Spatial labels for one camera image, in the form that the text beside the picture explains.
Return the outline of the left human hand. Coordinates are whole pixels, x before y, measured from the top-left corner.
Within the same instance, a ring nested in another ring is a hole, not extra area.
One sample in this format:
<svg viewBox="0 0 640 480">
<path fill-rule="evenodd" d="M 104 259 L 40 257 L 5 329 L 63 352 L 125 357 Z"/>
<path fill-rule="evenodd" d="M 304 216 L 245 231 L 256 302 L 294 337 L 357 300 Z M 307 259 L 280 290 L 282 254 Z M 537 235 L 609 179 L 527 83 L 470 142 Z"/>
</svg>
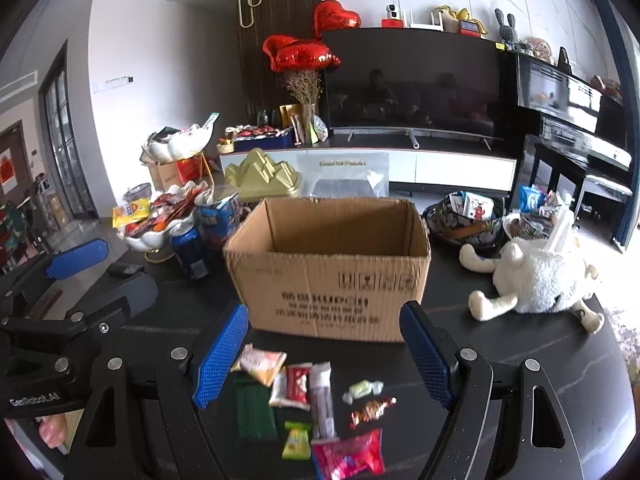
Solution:
<svg viewBox="0 0 640 480">
<path fill-rule="evenodd" d="M 39 435 L 48 448 L 59 448 L 65 443 L 67 422 L 64 414 L 43 416 L 39 423 Z"/>
</svg>

